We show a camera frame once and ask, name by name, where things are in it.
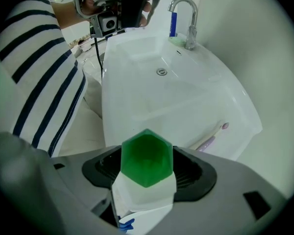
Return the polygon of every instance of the faucet spout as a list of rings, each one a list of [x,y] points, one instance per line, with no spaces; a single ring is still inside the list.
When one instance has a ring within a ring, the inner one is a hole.
[[[187,2],[192,7],[192,10],[193,10],[192,23],[188,29],[187,39],[185,44],[185,49],[192,50],[196,46],[196,34],[197,34],[196,23],[197,23],[197,14],[198,14],[197,6],[193,2],[193,0],[172,0],[172,2],[169,5],[168,11],[174,12],[174,9],[179,2]]]

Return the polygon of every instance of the blue object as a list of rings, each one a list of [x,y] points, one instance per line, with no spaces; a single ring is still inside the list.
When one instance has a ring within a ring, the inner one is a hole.
[[[177,13],[172,12],[169,37],[175,37]]]
[[[132,226],[132,223],[134,223],[135,219],[132,218],[130,220],[128,220],[126,223],[119,223],[119,230],[122,231],[122,232],[127,232],[127,230],[133,230],[133,226]]]

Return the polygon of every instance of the sink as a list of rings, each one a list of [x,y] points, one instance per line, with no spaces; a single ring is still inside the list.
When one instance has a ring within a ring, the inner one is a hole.
[[[164,36],[130,32],[109,39],[103,69],[107,146],[148,128],[173,145],[191,147],[229,122],[205,152],[235,160],[262,130],[240,82],[201,45],[189,51]]]

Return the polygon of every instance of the drain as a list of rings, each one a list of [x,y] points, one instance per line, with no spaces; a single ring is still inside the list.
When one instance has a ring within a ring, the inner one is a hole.
[[[157,70],[157,74],[159,75],[159,76],[165,76],[165,75],[167,75],[167,70],[166,69],[164,69],[164,68],[159,68],[158,70]]]

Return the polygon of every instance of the black and white striped shirt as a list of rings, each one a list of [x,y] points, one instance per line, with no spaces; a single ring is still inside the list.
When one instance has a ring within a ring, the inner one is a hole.
[[[11,133],[56,156],[87,88],[49,0],[21,0],[0,33],[0,61],[25,97]]]

